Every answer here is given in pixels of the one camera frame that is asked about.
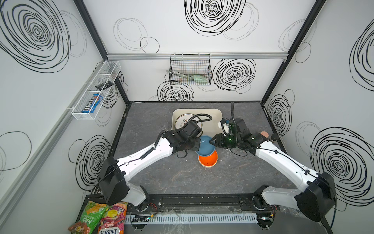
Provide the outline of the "blue bowl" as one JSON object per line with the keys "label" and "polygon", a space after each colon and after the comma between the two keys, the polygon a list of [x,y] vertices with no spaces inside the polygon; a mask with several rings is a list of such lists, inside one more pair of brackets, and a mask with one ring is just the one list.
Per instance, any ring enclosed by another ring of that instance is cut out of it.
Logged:
{"label": "blue bowl", "polygon": [[209,136],[201,136],[200,137],[200,147],[199,150],[196,152],[197,155],[201,157],[209,157],[215,151],[215,146],[210,144],[209,141],[212,138]]}

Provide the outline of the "orange bowl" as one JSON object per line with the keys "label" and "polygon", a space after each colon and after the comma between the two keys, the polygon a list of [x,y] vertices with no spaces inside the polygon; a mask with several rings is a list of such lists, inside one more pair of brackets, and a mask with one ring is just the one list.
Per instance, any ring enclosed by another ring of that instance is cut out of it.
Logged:
{"label": "orange bowl", "polygon": [[218,161],[217,151],[215,150],[211,155],[207,157],[198,156],[198,161],[203,167],[206,167],[206,168],[213,167],[214,165],[216,165]]}

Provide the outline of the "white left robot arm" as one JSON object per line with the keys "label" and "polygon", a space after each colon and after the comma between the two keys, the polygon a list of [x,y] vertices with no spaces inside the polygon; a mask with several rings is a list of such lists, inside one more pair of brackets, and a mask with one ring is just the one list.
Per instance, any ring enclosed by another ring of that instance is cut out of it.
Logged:
{"label": "white left robot arm", "polygon": [[155,143],[132,155],[117,160],[108,157],[97,182],[106,204],[127,202],[133,206],[147,206],[148,193],[144,187],[131,184],[130,180],[143,169],[178,151],[198,151],[201,133],[198,123],[189,121],[179,129],[160,132]]}

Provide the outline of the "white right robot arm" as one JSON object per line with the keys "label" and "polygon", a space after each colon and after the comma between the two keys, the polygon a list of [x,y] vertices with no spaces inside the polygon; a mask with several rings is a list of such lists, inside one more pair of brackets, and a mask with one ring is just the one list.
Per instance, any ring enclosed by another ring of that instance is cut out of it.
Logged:
{"label": "white right robot arm", "polygon": [[256,209],[265,210],[272,205],[296,209],[308,219],[321,222],[336,203],[334,179],[328,173],[318,173],[280,150],[270,137],[261,133],[251,133],[243,119],[222,119],[222,133],[215,135],[210,144],[218,148],[238,148],[250,152],[266,161],[287,177],[295,189],[275,188],[263,185],[253,194]]}

